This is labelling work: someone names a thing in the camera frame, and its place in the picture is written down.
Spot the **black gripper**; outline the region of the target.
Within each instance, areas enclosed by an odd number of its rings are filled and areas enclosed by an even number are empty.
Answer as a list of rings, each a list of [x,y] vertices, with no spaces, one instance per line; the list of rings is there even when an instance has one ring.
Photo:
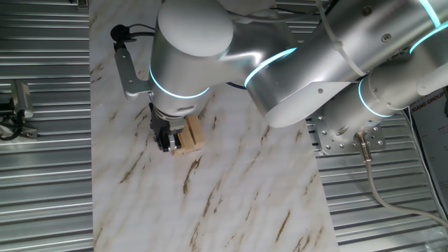
[[[154,104],[149,104],[150,128],[154,131],[154,141],[160,151],[171,152],[181,148],[178,134],[185,127],[183,116],[168,115],[161,112]]]

